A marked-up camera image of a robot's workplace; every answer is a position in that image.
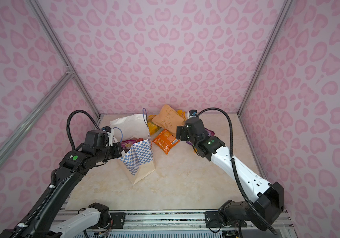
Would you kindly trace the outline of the white blue checkered paper bag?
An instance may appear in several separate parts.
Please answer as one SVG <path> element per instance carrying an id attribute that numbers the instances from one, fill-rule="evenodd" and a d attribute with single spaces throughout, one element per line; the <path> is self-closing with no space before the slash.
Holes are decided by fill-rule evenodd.
<path id="1" fill-rule="evenodd" d="M 115 119 L 109 126 L 117 130 L 114 136 L 117 142 L 135 140 L 129 150 L 123 152 L 119 158 L 119 164 L 132 184 L 138 183 L 156 170 L 145 108 L 140 114 Z"/>

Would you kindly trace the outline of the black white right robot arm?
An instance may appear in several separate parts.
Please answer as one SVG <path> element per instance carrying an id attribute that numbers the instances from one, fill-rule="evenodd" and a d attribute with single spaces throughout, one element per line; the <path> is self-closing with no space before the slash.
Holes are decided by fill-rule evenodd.
<path id="1" fill-rule="evenodd" d="M 185 125 L 178 126 L 176 138 L 190 142 L 200 157 L 217 165 L 236 182 L 243 201 L 228 200 L 218 209 L 218 219 L 223 226 L 250 221 L 261 231 L 277 233 L 272 224 L 285 208 L 281 184 L 270 183 L 253 172 L 231 153 L 221 139 L 209 136 L 198 117 L 191 117 Z"/>

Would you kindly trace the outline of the purple Fox's candy bag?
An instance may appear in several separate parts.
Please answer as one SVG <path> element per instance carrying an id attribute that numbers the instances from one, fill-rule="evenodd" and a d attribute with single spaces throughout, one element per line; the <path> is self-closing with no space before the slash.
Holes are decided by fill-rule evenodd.
<path id="1" fill-rule="evenodd" d="M 212 130 L 206 129 L 206 131 L 207 131 L 208 136 L 214 136 L 215 135 L 215 132 L 212 131 Z M 186 143 L 189 144 L 189 145 L 193 145 L 193 143 L 191 143 L 190 141 L 187 141 Z"/>

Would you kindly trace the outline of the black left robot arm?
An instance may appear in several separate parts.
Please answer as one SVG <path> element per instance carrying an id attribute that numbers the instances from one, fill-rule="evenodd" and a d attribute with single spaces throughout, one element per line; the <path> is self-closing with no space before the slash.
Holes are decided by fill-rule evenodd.
<path id="1" fill-rule="evenodd" d="M 73 237 L 88 228 L 108 229 L 112 226 L 109 208 L 93 203 L 82 213 L 55 227 L 53 221 L 75 186 L 89 170 L 122 156 L 122 147 L 114 142 L 114 130 L 104 127 L 91 130 L 85 142 L 68 152 L 50 175 L 50 183 L 38 202 L 14 229 L 4 230 L 1 238 Z"/>

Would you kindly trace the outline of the purple grape snack bag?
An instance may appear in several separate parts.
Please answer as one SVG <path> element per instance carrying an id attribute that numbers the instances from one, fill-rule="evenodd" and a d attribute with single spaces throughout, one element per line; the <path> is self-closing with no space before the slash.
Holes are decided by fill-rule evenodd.
<path id="1" fill-rule="evenodd" d="M 143 141 L 143 139 L 139 138 L 139 139 L 125 140 L 121 142 L 121 147 L 124 151 L 129 151 L 133 144 L 138 143 L 140 141 Z"/>

